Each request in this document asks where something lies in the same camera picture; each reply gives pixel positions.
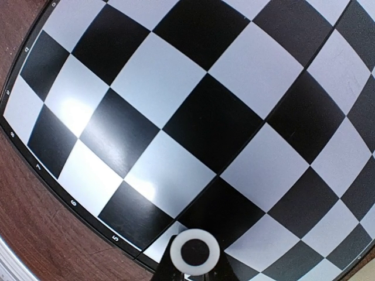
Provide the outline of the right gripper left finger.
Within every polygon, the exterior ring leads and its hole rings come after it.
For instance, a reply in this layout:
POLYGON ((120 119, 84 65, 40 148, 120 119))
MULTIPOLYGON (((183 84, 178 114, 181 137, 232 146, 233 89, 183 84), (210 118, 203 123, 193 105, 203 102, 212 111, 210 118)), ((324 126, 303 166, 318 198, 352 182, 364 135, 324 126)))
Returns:
POLYGON ((182 272, 180 272, 172 263, 170 250, 176 235, 172 235, 164 251, 162 259, 152 277, 152 281, 181 281, 182 272))

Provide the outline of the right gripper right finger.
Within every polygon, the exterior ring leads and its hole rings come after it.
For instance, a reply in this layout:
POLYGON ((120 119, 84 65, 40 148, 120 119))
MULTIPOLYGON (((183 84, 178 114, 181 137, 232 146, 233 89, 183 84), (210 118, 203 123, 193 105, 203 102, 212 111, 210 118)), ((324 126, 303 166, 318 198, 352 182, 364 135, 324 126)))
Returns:
POLYGON ((209 272, 211 281, 238 281, 225 253, 221 253, 216 266, 209 272))

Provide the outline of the white pawn five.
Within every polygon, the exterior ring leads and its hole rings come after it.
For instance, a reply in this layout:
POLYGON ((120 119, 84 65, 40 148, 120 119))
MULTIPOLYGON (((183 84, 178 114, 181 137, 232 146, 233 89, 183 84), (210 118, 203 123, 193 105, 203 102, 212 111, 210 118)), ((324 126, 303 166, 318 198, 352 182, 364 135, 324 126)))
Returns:
POLYGON ((202 229, 188 229, 178 234, 169 250, 174 267, 187 275, 199 276, 218 263, 220 247, 216 238, 202 229))

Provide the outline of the black white chess board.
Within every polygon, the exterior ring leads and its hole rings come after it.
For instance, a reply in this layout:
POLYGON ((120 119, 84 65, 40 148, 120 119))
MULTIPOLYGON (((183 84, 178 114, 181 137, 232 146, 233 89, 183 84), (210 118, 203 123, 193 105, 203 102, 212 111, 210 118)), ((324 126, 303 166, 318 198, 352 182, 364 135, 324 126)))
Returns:
POLYGON ((155 269, 199 228, 241 280, 333 280, 374 247, 373 1, 43 1, 1 127, 155 269))

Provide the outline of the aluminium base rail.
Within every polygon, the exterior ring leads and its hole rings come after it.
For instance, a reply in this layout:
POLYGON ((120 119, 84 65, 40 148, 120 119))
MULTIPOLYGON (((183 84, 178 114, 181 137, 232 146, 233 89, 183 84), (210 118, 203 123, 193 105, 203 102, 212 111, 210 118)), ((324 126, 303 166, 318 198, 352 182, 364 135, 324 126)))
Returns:
POLYGON ((39 281, 27 266, 14 254, 1 238, 1 280, 3 281, 39 281))

